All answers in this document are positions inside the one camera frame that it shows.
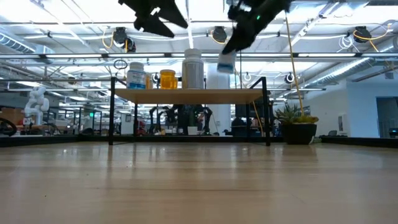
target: wooden tabletop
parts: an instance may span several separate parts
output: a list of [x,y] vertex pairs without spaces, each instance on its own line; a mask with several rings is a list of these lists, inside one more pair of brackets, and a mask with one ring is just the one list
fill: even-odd
[[262,96],[262,90],[128,90],[116,95],[133,103],[159,104],[246,104]]
[[0,160],[3,224],[398,222],[393,149],[75,142]]

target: wooden table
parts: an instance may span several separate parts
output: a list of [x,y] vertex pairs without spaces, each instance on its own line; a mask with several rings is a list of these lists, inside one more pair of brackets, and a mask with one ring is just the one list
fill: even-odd
[[262,97],[262,90],[128,90],[116,95],[133,103],[146,104],[247,104]]

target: fluorescent light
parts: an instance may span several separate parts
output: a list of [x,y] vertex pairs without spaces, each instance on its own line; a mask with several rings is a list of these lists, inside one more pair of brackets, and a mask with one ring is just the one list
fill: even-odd
[[41,86],[41,84],[38,84],[38,83],[36,83],[36,82],[19,81],[19,82],[17,82],[17,83],[18,83],[18,84],[25,85],[25,86],[31,86],[31,87],[39,87],[39,86]]
[[76,89],[77,91],[107,91],[109,89]]
[[73,91],[72,89],[48,89],[47,91]]
[[303,88],[303,89],[300,89],[300,91],[324,91],[324,90],[326,90],[326,89],[324,89],[324,88]]
[[219,54],[208,54],[208,53],[203,53],[202,55],[201,55],[202,57],[218,57],[218,56],[220,56]]
[[185,57],[185,54],[172,54],[172,57]]
[[73,100],[78,100],[78,101],[86,101],[86,100],[88,100],[87,98],[80,97],[80,96],[69,96],[69,98],[71,98]]
[[164,54],[109,54],[110,58],[164,57]]
[[7,91],[32,91],[33,89],[8,89]]
[[355,53],[346,53],[346,54],[323,54],[323,53],[310,53],[310,54],[298,54],[299,57],[354,57]]
[[267,90],[269,90],[269,91],[287,91],[287,90],[289,90],[289,89],[286,89],[286,88],[267,88]]
[[47,58],[101,58],[100,54],[48,54],[46,55]]
[[242,53],[242,57],[289,57],[290,54],[248,54]]
[[40,58],[38,55],[20,54],[20,55],[0,55],[0,58]]
[[106,50],[106,49],[99,49],[99,50],[105,51],[106,53],[109,54],[108,50]]
[[398,57],[397,53],[363,53],[363,57]]
[[51,93],[51,94],[53,94],[53,95],[55,95],[55,96],[60,96],[60,97],[65,97],[65,96],[63,96],[63,95],[61,95],[61,94],[59,94],[59,93],[56,93],[56,92],[49,92],[49,93]]

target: white container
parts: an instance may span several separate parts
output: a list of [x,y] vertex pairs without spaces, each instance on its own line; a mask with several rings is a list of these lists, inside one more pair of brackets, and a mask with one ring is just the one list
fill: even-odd
[[146,76],[147,74],[144,71],[143,63],[130,63],[130,70],[127,72],[127,88],[132,90],[145,90]]
[[197,135],[198,127],[196,126],[188,126],[188,135]]
[[182,62],[182,88],[204,89],[204,63],[199,49],[187,49]]

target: white robot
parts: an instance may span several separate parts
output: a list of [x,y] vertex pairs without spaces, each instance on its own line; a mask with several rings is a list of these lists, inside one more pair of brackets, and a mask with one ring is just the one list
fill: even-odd
[[44,93],[46,89],[45,87],[35,87],[29,93],[29,101],[25,106],[25,119],[24,125],[30,124],[32,119],[30,118],[33,114],[36,115],[36,125],[42,125],[43,121],[43,112],[48,111],[50,107],[49,99],[44,98]]

